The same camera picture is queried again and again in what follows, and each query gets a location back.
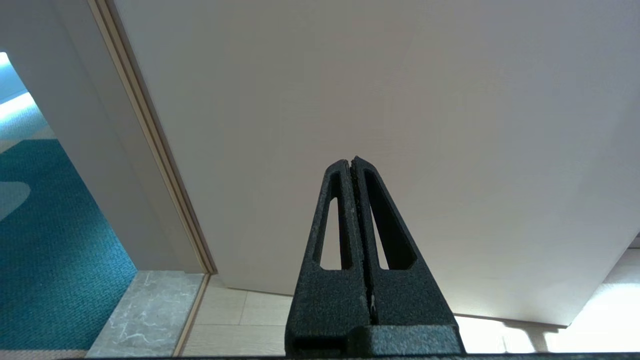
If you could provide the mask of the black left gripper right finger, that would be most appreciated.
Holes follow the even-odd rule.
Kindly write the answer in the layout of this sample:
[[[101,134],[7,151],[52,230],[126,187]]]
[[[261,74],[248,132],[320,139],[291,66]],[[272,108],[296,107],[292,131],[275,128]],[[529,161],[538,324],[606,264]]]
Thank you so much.
[[[457,321],[382,176],[351,162],[365,256],[368,325],[349,332],[348,354],[361,357],[464,354]]]

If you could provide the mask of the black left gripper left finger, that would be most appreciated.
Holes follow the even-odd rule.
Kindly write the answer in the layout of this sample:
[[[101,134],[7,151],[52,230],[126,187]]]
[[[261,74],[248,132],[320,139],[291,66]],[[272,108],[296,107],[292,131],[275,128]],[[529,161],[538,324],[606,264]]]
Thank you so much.
[[[322,268],[330,203],[336,199],[340,269]],[[350,335],[370,325],[361,231],[350,164],[327,167],[285,326],[288,357],[350,357]]]

